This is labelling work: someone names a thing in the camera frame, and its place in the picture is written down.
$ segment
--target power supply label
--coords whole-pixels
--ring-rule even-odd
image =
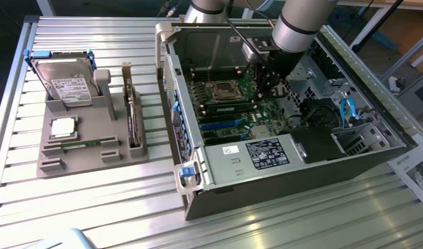
[[[52,83],[64,103],[89,101],[92,99],[84,78],[53,79]]]
[[[246,146],[258,170],[290,163],[278,139],[247,143]]]

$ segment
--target motherboard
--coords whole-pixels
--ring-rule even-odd
[[[187,83],[206,145],[274,136],[284,127],[283,110],[275,99],[254,102],[254,70],[230,80]]]

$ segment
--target aluminum table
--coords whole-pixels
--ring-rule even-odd
[[[25,23],[0,109],[0,248],[79,228],[99,248],[423,248],[423,204],[386,165],[354,180],[184,221],[155,70],[165,18],[40,18]],[[260,20],[243,20],[259,23]],[[121,91],[121,63],[143,96],[149,161],[36,178],[45,91],[23,49],[95,52]]]

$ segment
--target hard drive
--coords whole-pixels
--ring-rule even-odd
[[[92,97],[101,95],[93,81],[96,69],[93,53],[80,51],[24,51],[25,61],[37,74],[49,100],[63,100],[67,107],[92,104]]]

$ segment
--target hard drive label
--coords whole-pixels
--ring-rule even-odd
[[[278,139],[246,143],[246,146],[258,170],[290,163]]]
[[[84,78],[53,79],[52,83],[64,103],[89,101],[92,99]]]

